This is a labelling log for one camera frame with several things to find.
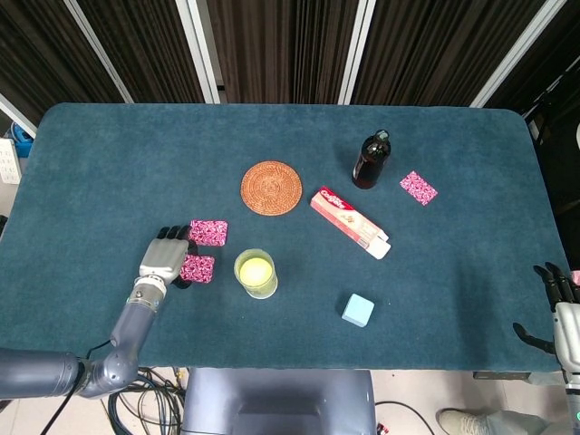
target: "light blue cube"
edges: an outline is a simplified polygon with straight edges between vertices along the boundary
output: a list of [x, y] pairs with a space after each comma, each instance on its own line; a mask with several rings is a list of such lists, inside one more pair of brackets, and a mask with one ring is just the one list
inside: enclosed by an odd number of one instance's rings
[[343, 319], [363, 328], [369, 322], [373, 308], [374, 303], [353, 293], [344, 308]]

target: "glass bottle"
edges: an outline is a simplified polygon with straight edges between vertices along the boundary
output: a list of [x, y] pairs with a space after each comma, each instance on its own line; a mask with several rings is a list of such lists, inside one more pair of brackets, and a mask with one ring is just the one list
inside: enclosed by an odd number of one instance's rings
[[370, 189], [379, 176], [382, 167], [391, 155], [389, 132], [378, 130], [364, 141], [361, 154], [353, 170], [353, 183], [357, 188]]

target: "white pole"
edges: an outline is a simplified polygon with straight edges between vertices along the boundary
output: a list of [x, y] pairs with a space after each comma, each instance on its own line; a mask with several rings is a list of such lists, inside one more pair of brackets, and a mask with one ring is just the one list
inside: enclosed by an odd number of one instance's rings
[[203, 98], [208, 103], [219, 104], [218, 85], [209, 59], [209, 49], [203, 34], [197, 0], [175, 0], [189, 51], [198, 73]]
[[536, 41], [537, 37], [544, 31], [546, 26], [556, 16], [566, 0], [546, 0], [536, 16], [527, 25], [526, 30], [519, 36], [516, 43], [507, 52], [506, 57], [498, 65], [498, 68], [491, 74], [486, 84], [483, 85], [475, 100], [469, 107], [483, 107], [498, 89], [501, 83], [511, 73], [520, 59], [526, 54], [529, 47]]
[[15, 106], [1, 93], [0, 110], [3, 111], [8, 118], [21, 126], [32, 138], [36, 137], [36, 126], [32, 124], [18, 109], [16, 109]]
[[354, 16], [353, 35], [346, 55], [343, 83], [338, 96], [338, 104], [350, 104], [353, 97], [354, 85], [361, 66], [366, 38], [371, 27], [372, 13], [376, 0], [359, 0]]
[[101, 61], [102, 66], [104, 66], [105, 68], [105, 71], [109, 74], [109, 77], [111, 77], [111, 80], [119, 90], [122, 99], [125, 102], [135, 102], [133, 100], [133, 97], [131, 97], [131, 94], [129, 93], [127, 86], [125, 86], [125, 83], [117, 73], [117, 70], [115, 70], [115, 67], [111, 62], [111, 59], [109, 59], [109, 56], [105, 52], [105, 49], [102, 47], [102, 44], [99, 41], [99, 38], [97, 37], [97, 34], [92, 30], [91, 24], [89, 23], [89, 20], [82, 11], [81, 6], [77, 3], [76, 0], [63, 0], [63, 2], [66, 5], [69, 12], [71, 13], [72, 18], [74, 18], [74, 21], [81, 29], [82, 34], [84, 34], [84, 37], [87, 39], [92, 49], [94, 50], [95, 54]]

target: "shoe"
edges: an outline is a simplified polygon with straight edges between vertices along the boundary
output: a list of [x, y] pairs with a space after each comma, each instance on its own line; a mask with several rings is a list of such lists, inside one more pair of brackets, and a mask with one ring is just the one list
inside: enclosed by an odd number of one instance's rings
[[482, 417], [461, 411], [440, 411], [437, 423], [449, 435], [488, 435], [488, 424]]

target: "glass cup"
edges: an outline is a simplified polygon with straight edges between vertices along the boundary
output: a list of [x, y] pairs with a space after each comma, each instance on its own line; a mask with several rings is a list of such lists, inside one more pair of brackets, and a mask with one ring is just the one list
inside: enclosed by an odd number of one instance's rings
[[255, 299], [266, 299], [278, 287], [274, 261], [262, 249], [248, 249], [236, 258], [234, 273], [247, 293]]

